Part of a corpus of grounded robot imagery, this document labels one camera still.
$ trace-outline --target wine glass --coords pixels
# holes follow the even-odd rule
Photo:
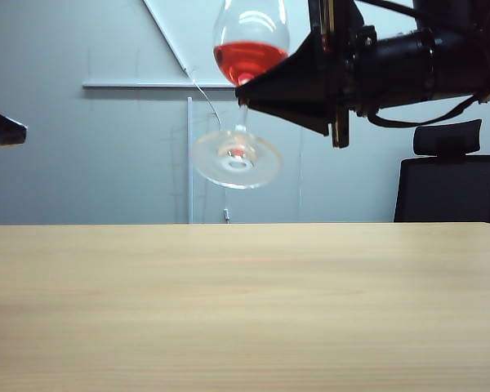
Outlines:
[[[289,35],[283,0],[224,0],[214,26],[214,58],[240,86],[287,58]],[[247,102],[239,101],[233,131],[205,135],[193,146],[193,163],[208,180],[235,189],[270,182],[282,166],[267,140],[247,132]]]

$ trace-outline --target black strap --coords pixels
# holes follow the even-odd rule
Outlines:
[[[470,105],[480,100],[481,98],[482,98],[482,94],[479,93],[474,94],[470,98],[463,100],[458,106],[450,110],[445,115],[424,122],[406,122],[406,121],[397,121],[397,120],[387,120],[385,118],[379,117],[375,111],[369,113],[367,117],[368,117],[368,121],[370,121],[374,125],[377,125],[378,127],[385,127],[385,128],[419,127],[421,125],[429,125],[433,123],[438,123],[439,121],[444,121],[444,120],[449,120],[450,118],[454,118],[462,114],[466,108],[468,108]]]

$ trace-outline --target table surface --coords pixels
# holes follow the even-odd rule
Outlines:
[[[490,225],[0,226],[0,391],[490,391]]]

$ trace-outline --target glass base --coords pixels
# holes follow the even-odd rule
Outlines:
[[[282,167],[279,152],[267,140],[247,132],[213,132],[194,143],[194,167],[208,180],[234,189],[271,182]]]

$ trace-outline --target glass stem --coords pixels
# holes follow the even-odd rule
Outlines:
[[[238,122],[236,123],[236,132],[246,132],[247,131],[247,113],[248,106],[245,103],[240,103],[238,112]]]

